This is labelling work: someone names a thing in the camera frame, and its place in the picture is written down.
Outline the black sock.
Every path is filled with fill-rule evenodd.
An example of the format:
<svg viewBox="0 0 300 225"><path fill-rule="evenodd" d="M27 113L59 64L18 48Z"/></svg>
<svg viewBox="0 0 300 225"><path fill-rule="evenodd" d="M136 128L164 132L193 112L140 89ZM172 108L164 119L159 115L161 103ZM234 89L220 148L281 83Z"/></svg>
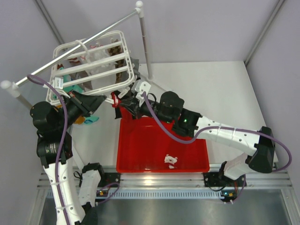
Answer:
<svg viewBox="0 0 300 225"><path fill-rule="evenodd" d="M128 119L130 115L126 108L122 106L115 108L115 119Z"/></svg>

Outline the grey sock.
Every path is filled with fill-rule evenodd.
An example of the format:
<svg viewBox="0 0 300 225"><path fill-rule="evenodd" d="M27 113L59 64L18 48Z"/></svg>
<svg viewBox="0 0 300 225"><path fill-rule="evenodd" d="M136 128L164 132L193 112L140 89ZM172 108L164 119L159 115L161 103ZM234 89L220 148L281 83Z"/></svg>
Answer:
<svg viewBox="0 0 300 225"><path fill-rule="evenodd" d="M134 75L136 76L136 79L139 80L141 79L141 74L139 72L139 66L140 66L139 59L135 59L132 57L130 59L131 59Z"/></svg>

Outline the white plastic sock hanger frame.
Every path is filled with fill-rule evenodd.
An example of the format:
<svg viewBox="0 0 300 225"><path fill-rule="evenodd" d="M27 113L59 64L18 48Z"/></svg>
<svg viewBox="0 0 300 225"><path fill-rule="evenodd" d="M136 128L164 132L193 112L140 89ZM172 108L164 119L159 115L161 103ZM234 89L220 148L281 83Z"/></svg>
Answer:
<svg viewBox="0 0 300 225"><path fill-rule="evenodd" d="M90 44L84 44L80 39L59 45L54 49L53 57L61 56L65 50L75 46L79 46L79 49L51 68L49 83L52 86L54 77L64 80L63 89L57 89L60 94L67 96L69 91L76 90L85 95L109 95L136 81L130 51L122 31L110 31ZM115 46L121 46L123 53L110 56L108 49ZM115 68L115 61L121 59L124 59L123 67ZM115 81L118 72L123 72L120 83Z"/></svg>

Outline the white clothes peg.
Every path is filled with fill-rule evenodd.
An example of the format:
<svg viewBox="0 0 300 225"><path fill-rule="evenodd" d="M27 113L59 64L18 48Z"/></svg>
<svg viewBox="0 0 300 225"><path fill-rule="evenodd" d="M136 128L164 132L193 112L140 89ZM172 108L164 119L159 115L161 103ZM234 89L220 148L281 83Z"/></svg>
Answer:
<svg viewBox="0 0 300 225"><path fill-rule="evenodd" d="M124 89L121 90L121 92L118 94L118 98L121 99L124 96L126 96L130 91L130 87L125 87Z"/></svg>

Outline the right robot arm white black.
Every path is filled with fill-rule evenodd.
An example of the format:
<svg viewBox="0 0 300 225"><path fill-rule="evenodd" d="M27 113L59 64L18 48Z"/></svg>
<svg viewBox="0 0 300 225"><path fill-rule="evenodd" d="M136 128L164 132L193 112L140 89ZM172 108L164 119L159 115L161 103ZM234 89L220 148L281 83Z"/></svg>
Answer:
<svg viewBox="0 0 300 225"><path fill-rule="evenodd" d="M136 119L142 116L153 118L170 138L179 143L190 144L196 139L204 139L242 151L240 156L221 164L218 179L224 186L231 185L247 173L273 171L275 145L272 130L268 127L255 131L222 125L185 109L184 100L172 91L163 93L159 102L147 99L143 93L141 98L131 96L122 100L120 106Z"/></svg>

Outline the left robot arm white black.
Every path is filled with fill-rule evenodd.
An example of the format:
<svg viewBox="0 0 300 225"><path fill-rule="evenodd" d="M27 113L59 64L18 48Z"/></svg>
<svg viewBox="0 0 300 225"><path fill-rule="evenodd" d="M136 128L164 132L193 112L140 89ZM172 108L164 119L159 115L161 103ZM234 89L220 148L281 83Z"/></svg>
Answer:
<svg viewBox="0 0 300 225"><path fill-rule="evenodd" d="M106 100L105 95L87 96L70 91L62 98L61 108L47 101L36 103L30 110L37 129L37 156L48 176L55 202L58 225L96 225L95 209L98 186L106 175L100 163L81 167L80 189L75 187L72 136L67 129L81 116L91 116Z"/></svg>

